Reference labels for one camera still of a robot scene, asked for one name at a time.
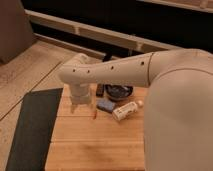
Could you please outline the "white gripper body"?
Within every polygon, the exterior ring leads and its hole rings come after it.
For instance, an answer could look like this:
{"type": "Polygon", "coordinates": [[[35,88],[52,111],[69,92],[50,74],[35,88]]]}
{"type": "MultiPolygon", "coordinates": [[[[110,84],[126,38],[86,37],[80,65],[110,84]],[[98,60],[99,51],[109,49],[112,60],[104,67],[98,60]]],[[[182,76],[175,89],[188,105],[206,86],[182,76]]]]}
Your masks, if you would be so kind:
{"type": "Polygon", "coordinates": [[[91,91],[88,84],[72,84],[69,86],[70,99],[74,105],[89,104],[91,91]]]}

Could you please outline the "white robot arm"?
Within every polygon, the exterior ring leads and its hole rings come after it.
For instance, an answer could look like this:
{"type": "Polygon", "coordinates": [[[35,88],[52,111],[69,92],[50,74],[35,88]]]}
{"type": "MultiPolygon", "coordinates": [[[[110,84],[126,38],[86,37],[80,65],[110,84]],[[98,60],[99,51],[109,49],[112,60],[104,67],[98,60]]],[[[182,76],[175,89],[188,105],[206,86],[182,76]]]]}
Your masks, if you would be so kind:
{"type": "Polygon", "coordinates": [[[176,49],[91,64],[77,54],[59,69],[71,101],[84,104],[91,83],[146,87],[146,171],[213,171],[213,54],[176,49]]]}

